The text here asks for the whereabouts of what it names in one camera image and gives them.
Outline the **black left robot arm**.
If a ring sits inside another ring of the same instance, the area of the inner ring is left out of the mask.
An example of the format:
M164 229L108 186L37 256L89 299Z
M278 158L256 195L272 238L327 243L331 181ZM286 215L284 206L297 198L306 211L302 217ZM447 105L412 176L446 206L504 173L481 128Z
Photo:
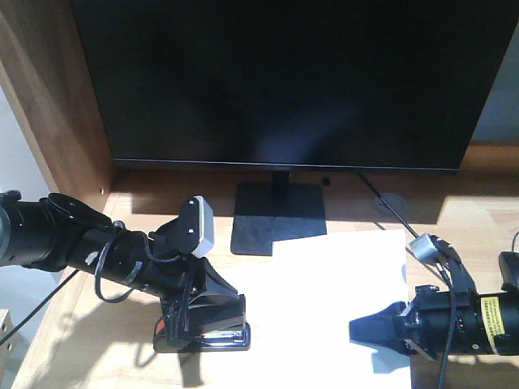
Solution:
M213 212L202 196L144 233L65 194L36 202L24 202L17 190L1 195L1 264L47 272L73 267L96 283L110 280L157 297L153 347L159 353L250 346L246 299L208 261L213 244Z

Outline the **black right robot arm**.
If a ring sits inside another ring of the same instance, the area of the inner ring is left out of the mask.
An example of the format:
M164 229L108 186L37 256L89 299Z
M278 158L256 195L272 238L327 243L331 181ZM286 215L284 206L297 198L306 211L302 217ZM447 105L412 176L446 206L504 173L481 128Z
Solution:
M518 354L518 293L458 293L451 319L450 293L434 285L415 288L406 304L392 303L378 313L350 322L350 341L434 361L443 355Z

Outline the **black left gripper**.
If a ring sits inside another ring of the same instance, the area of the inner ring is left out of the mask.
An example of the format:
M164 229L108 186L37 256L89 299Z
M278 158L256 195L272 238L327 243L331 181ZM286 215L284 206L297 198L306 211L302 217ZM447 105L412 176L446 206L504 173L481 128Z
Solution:
M199 208L195 196L186 200L178 216L157 230L133 232L135 262L140 265L133 288L162 299L164 343L171 349L184 349L191 336L186 329L189 293L172 297L184 290L188 273L201 267L200 296L213 302L238 301L239 294L223 279L207 258L196 258L192 251L199 239Z

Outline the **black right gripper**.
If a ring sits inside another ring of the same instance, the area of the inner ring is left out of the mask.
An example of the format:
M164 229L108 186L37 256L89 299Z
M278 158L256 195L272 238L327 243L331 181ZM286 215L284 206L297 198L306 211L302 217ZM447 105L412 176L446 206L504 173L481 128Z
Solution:
M380 312L350 321L350 342L373 348L375 374L405 368L405 355L391 349L406 348L405 342L426 359L467 354L469 319L465 313L469 307L468 292L441 292L435 285L419 285L407 307L398 301ZM405 341L401 316L405 318Z

